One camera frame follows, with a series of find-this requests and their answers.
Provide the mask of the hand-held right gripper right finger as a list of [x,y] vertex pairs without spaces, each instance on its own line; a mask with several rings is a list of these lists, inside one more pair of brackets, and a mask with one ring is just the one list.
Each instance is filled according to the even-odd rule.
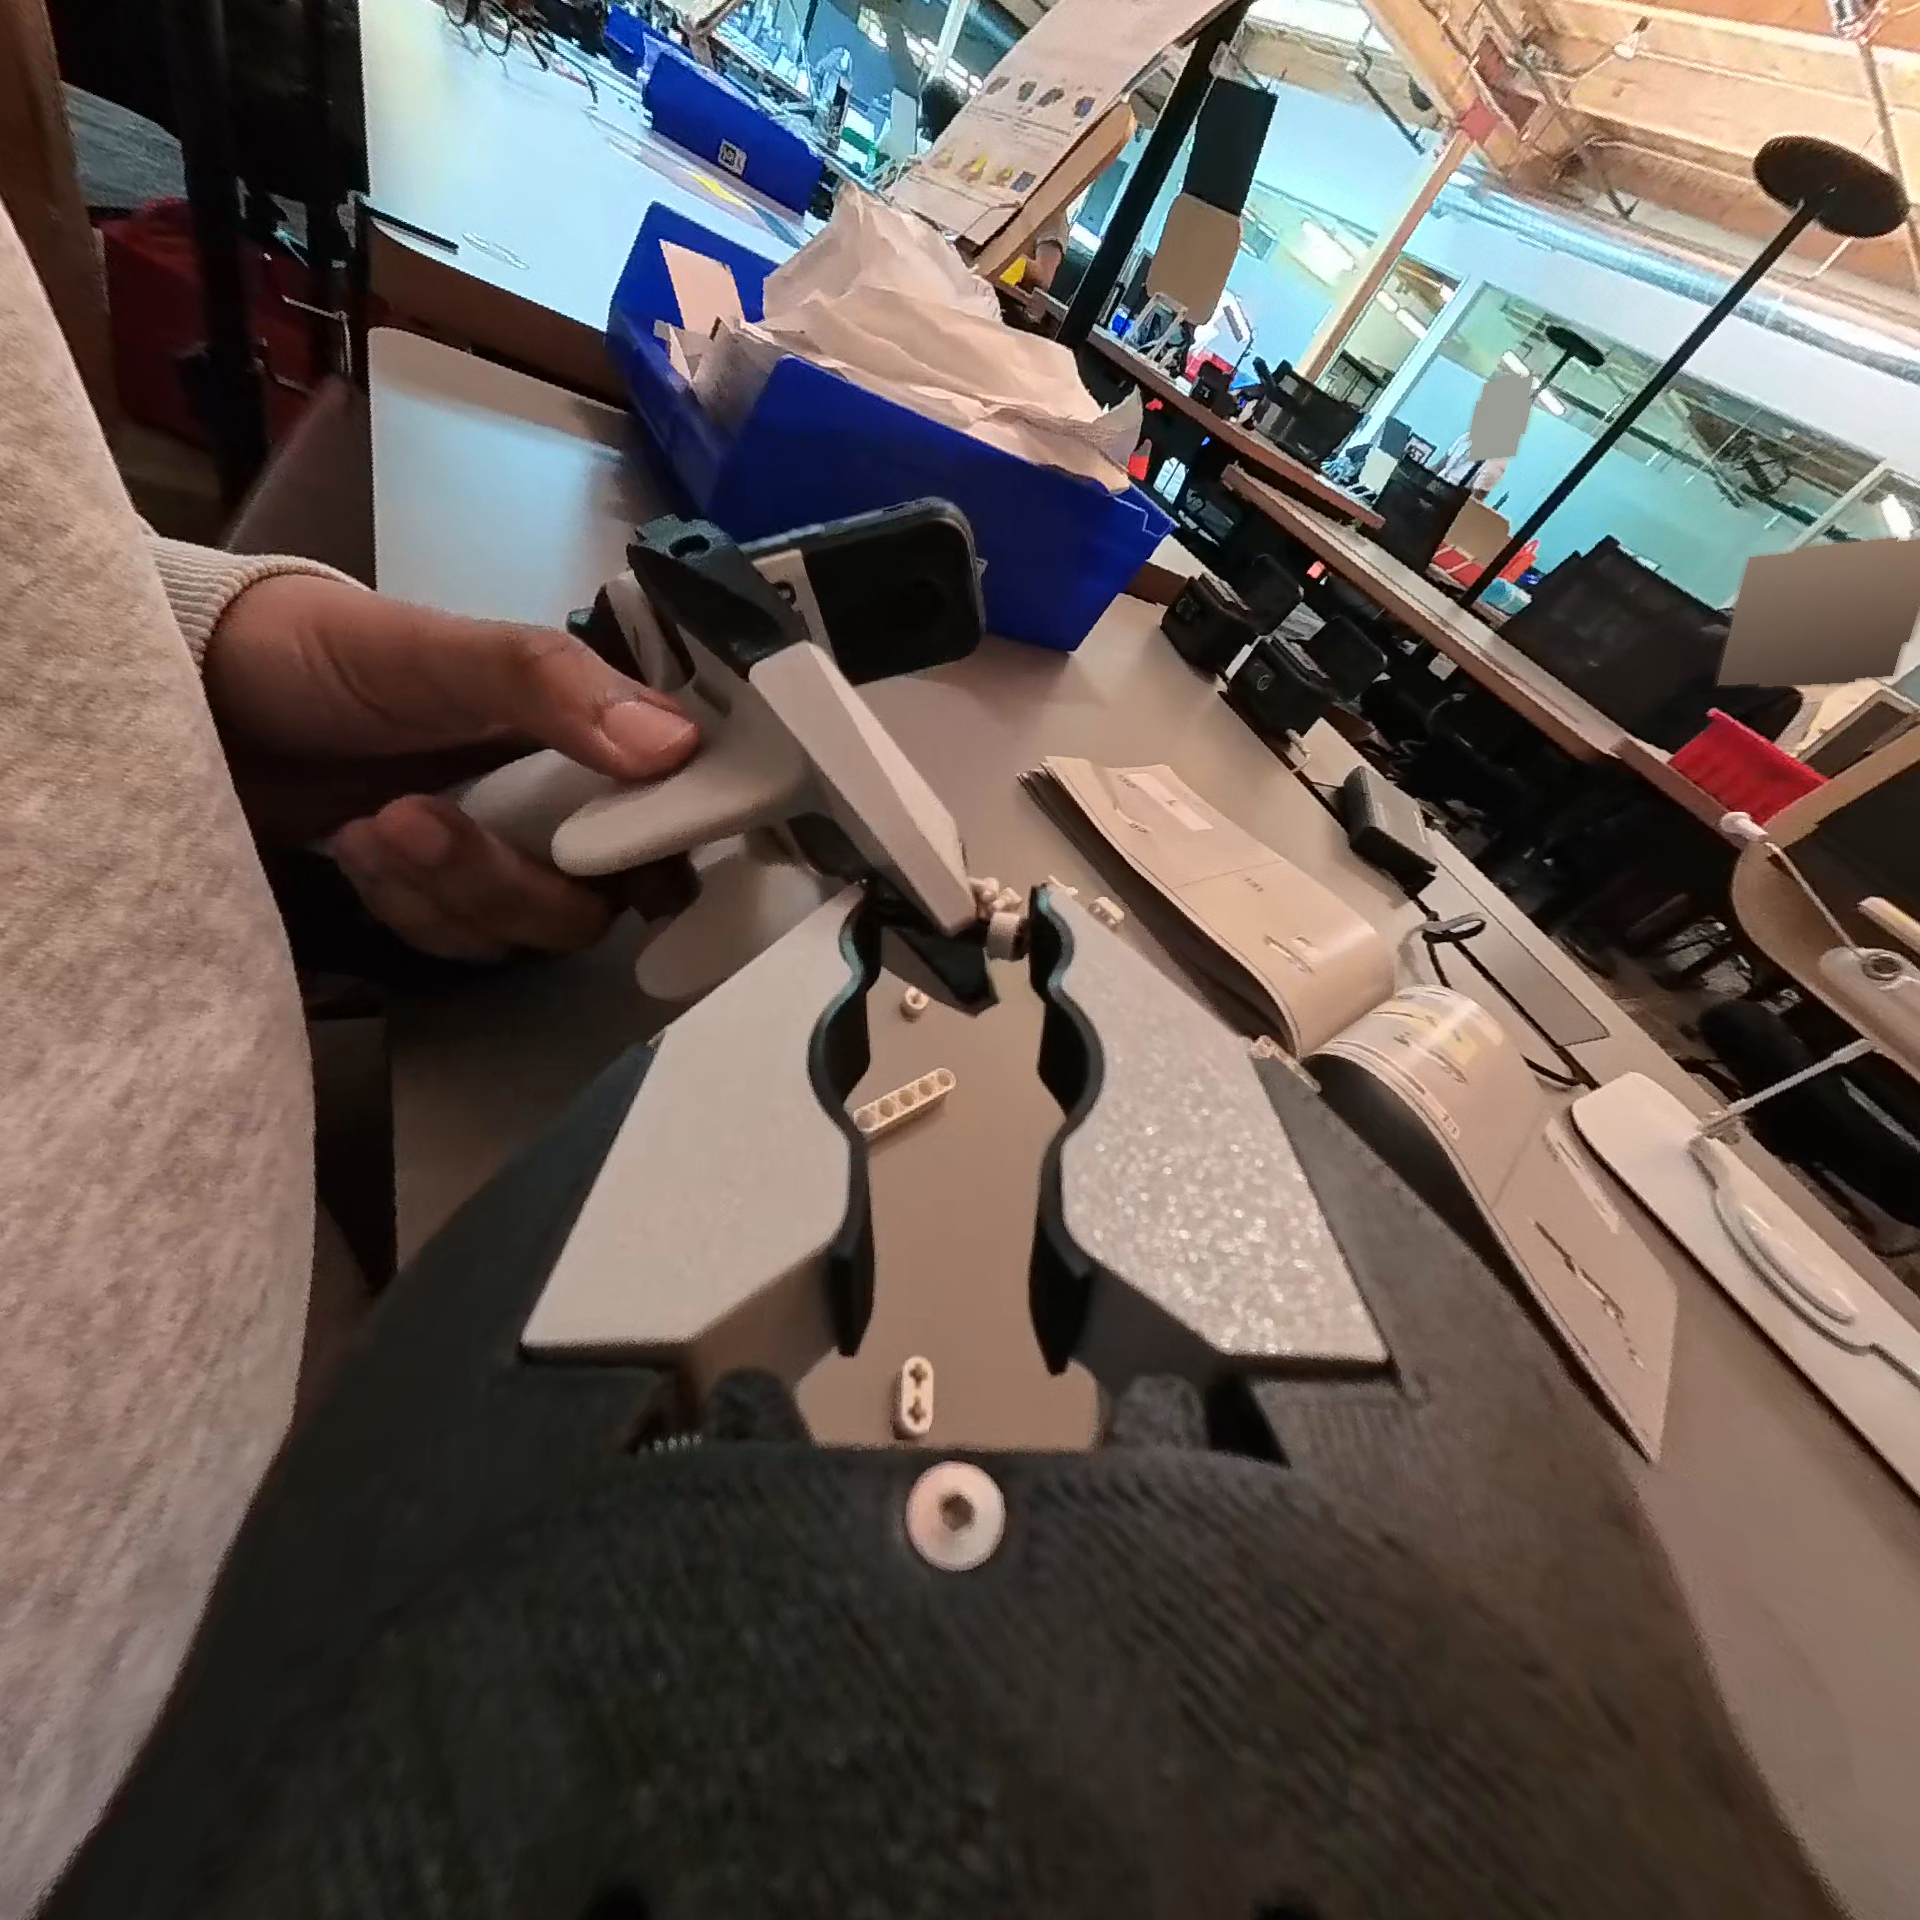
[[1053,1376],[1367,1377],[1390,1347],[1251,1043],[1090,910],[1026,917],[1043,1087],[1026,1306]]

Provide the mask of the black computer monitor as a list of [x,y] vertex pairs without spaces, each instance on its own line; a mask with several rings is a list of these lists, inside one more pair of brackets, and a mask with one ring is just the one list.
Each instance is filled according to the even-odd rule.
[[1708,723],[1730,626],[1606,535],[1543,576],[1502,638],[1626,733],[1670,751]]

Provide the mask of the red box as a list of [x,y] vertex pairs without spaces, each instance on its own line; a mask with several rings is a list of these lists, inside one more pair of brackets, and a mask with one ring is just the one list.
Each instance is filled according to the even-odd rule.
[[1668,757],[1668,766],[1717,802],[1718,810],[1737,810],[1756,824],[1769,824],[1829,781],[1817,768],[1722,707],[1709,707],[1702,729]]

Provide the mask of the crumpled white paper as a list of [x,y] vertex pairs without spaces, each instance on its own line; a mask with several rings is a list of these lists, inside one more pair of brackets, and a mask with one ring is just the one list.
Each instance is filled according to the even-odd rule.
[[663,241],[678,320],[644,341],[691,379],[717,419],[739,422],[783,358],[820,368],[906,411],[1021,462],[1125,490],[1142,435],[1139,398],[1100,401],[1073,350],[1013,326],[937,225],[855,194],[772,266],[748,315],[748,271]]

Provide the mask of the blue plastic bin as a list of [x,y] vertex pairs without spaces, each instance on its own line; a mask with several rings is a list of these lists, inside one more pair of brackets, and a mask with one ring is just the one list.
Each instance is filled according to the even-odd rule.
[[647,67],[639,97],[663,138],[795,214],[812,209],[826,157],[750,91],[665,45]]
[[751,312],[774,262],[655,201],[611,297],[611,363],[663,483],[692,517],[750,542],[947,499],[974,535],[988,631],[1053,654],[1073,654],[1170,537],[1170,517],[1139,487],[1113,493],[1029,463],[801,358],[774,366],[743,422],[721,422],[667,361],[660,326],[682,320],[667,248],[726,266]]

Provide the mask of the person's left forearm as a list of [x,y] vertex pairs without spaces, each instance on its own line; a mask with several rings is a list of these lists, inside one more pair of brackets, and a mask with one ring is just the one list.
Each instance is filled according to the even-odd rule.
[[196,670],[204,670],[210,640],[234,601],[253,585],[275,577],[303,577],[363,589],[354,576],[315,559],[235,554],[215,546],[172,539],[155,533],[147,521],[142,523],[142,533],[148,539],[159,586],[179,623],[185,651],[193,655]]

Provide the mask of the black power adapter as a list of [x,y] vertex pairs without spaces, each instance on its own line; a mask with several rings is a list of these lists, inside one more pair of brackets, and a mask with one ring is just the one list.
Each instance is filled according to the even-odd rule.
[[1350,851],[1420,897],[1437,872],[1433,837],[1414,797],[1359,763],[1335,791],[1335,816]]

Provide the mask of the tan-edged computer monitor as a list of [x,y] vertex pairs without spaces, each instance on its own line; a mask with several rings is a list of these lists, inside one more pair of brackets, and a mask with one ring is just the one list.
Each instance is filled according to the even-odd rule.
[[1918,733],[1878,745],[1734,863],[1749,942],[1910,1080],[1918,1075]]

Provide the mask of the black steel post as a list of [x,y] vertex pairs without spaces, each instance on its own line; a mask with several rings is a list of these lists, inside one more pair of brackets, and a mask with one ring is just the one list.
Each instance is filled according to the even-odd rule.
[[1237,39],[1253,2],[1233,2],[1211,14],[1203,30],[1191,39],[1191,50],[1179,78],[1158,112],[1158,121],[1121,192],[1117,205],[1110,211],[1108,225],[1078,278],[1073,299],[1066,306],[1063,320],[1053,330],[1058,345],[1075,352],[1090,335],[1090,329],[1107,310],[1107,301],[1121,287],[1121,271],[1146,225],[1162,185],[1167,177],[1173,161],[1179,154],[1194,122],[1211,91],[1213,64],[1223,48]]

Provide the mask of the white monitor base plate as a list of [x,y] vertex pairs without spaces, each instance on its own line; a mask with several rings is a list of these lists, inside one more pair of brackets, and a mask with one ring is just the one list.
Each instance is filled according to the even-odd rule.
[[1626,1073],[1571,1107],[1578,1138],[1918,1495],[1918,1329],[1786,1191],[1675,1095]]

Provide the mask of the person's left hand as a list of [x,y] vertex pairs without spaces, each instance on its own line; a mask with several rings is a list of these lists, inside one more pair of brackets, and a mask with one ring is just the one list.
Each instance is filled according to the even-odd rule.
[[550,749],[617,783],[677,773],[698,726],[564,631],[275,574],[239,589],[204,689],[262,848],[321,848],[373,923],[451,963],[597,946],[617,904],[446,791]]

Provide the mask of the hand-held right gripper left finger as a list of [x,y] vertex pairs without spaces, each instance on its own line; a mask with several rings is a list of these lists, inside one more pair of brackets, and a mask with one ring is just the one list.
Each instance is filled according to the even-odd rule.
[[869,1067],[877,927],[867,888],[820,903],[653,1043],[519,1335],[532,1359],[663,1367],[701,1397],[758,1368],[795,1385],[873,1318]]

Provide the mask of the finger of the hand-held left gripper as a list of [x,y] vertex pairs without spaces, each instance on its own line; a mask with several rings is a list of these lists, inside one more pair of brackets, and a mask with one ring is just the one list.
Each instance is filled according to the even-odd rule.
[[761,658],[748,682],[801,746],[835,821],[941,935],[981,907],[955,818],[836,661],[812,640]]
[[899,895],[877,895],[881,961],[906,986],[950,1009],[996,1005],[991,961],[978,923],[941,933]]

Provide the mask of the black floor lamp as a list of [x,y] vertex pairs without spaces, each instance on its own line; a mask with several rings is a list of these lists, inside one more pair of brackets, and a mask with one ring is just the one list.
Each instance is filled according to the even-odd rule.
[[1793,241],[1817,225],[1842,241],[1884,238],[1907,224],[1910,209],[1905,183],[1886,166],[1819,135],[1777,135],[1750,161],[1750,176],[1767,199],[1786,207],[1781,227],[1750,262],[1730,281],[1726,293],[1691,326],[1658,369],[1615,409],[1586,451],[1538,499],[1503,546],[1484,561],[1459,594],[1463,607],[1474,607],[1498,582],[1510,559],[1547,521],[1562,512],[1589,474],[1639,424],[1651,403],[1687,369],[1697,352],[1727,321],[1740,304],[1786,257]]

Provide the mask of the cardboard poster board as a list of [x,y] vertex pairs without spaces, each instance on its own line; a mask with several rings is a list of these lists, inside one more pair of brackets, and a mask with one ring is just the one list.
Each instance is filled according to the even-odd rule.
[[1134,133],[1131,96],[1225,2],[1061,2],[996,62],[884,199],[996,274]]

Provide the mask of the lego instruction booklet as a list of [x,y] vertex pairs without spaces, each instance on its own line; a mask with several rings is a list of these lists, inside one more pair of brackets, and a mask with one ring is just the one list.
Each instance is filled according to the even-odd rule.
[[1380,1160],[1500,1265],[1627,1442],[1663,1456],[1675,1282],[1571,1121],[1603,1023],[1557,978],[1503,983],[1449,875],[1380,927],[1167,766],[1044,758],[1026,778]]

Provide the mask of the black device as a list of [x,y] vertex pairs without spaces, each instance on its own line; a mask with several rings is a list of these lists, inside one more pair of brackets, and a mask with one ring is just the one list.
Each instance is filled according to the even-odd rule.
[[1347,617],[1305,640],[1273,631],[1255,640],[1225,682],[1225,703],[1273,746],[1331,721],[1359,729],[1362,694],[1386,673],[1386,649]]
[[1203,570],[1162,617],[1173,651],[1195,671],[1228,681],[1251,649],[1278,632],[1303,602],[1300,577],[1270,554],[1259,554],[1223,579]]

